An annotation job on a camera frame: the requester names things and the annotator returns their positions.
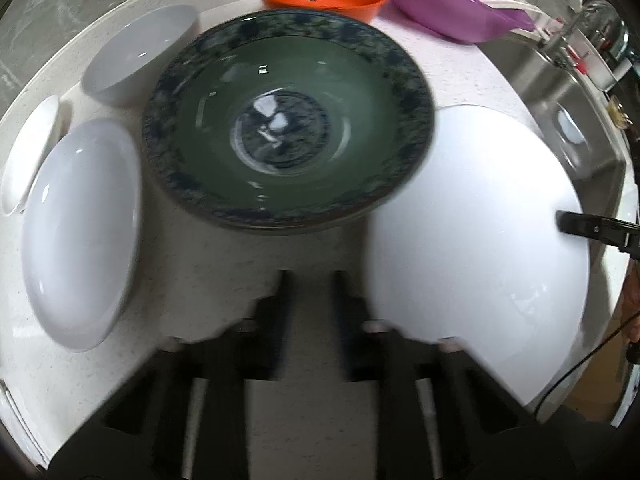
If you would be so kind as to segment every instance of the black cable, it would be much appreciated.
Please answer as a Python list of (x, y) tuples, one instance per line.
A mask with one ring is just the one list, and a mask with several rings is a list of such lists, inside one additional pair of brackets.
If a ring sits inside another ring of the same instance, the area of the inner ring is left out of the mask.
[(581, 367), (585, 362), (587, 362), (594, 354), (597, 354), (600, 350), (602, 350), (603, 346), (606, 345), (609, 341), (611, 341), (615, 336), (617, 336), (621, 330), (631, 323), (636, 317), (640, 316), (640, 310), (633, 314), (629, 319), (627, 319), (624, 323), (622, 323), (609, 337), (607, 337), (602, 343), (600, 343), (596, 348), (594, 348), (591, 352), (589, 352), (585, 357), (583, 357), (578, 364), (574, 365), (567, 373), (565, 373), (562, 377), (560, 377), (555, 384), (542, 396), (542, 398), (538, 401), (538, 405), (536, 409), (533, 410), (533, 417), (538, 418), (538, 412), (542, 407), (542, 403), (545, 402), (546, 398), (551, 395), (552, 391), (554, 391), (568, 376), (574, 373), (579, 367)]

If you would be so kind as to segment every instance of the blue speckled rim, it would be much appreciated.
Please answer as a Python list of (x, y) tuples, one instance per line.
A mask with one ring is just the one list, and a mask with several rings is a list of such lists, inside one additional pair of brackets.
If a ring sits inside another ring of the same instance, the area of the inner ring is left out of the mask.
[[(272, 213), (238, 209), (205, 188), (184, 168), (175, 149), (182, 92), (212, 61), (241, 45), (264, 38), (305, 36), (339, 44), (380, 67), (392, 86), (399, 120), (400, 146), (379, 175), (330, 204)], [(262, 10), (213, 27), (191, 42), (162, 72), (143, 115), (143, 148), (169, 193), (187, 209), (215, 222), (257, 232), (315, 230), (359, 216), (388, 197), (420, 166), (433, 137), (435, 107), (421, 70), (379, 30), (340, 14), (309, 9)]]

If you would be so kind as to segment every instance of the white handle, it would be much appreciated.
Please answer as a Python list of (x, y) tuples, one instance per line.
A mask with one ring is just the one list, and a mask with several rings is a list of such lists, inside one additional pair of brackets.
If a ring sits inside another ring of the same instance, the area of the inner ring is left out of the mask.
[(516, 9), (526, 10), (534, 14), (544, 14), (544, 11), (536, 7), (535, 5), (528, 4), (527, 2), (517, 2), (515, 0), (480, 0), (486, 6), (492, 9)]

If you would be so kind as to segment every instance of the white oval dish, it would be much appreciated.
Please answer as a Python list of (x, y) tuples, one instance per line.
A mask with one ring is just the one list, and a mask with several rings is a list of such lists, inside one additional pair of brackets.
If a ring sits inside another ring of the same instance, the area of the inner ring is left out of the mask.
[(581, 212), (551, 150), (478, 106), (436, 115), (414, 179), (371, 216), (367, 296), (413, 338), (457, 336), (522, 403), (567, 357), (589, 279), (588, 242), (556, 211)]
[(81, 352), (106, 338), (126, 299), (141, 217), (129, 133), (93, 120), (63, 137), (36, 177), (22, 231), (27, 295), (54, 341)]
[(161, 7), (126, 25), (91, 60), (82, 91), (114, 106), (142, 102), (164, 66), (196, 35), (198, 11), (188, 5)]
[(60, 138), (60, 99), (44, 99), (24, 121), (2, 172), (0, 210), (4, 216), (21, 212), (42, 161)]

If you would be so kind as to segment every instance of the purple plastic container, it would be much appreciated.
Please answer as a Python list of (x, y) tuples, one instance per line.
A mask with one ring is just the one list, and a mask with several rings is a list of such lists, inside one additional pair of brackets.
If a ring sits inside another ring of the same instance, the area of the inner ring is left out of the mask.
[(392, 0), (413, 20), (460, 43), (482, 43), (514, 28), (533, 30), (523, 10), (492, 9), (480, 0)]

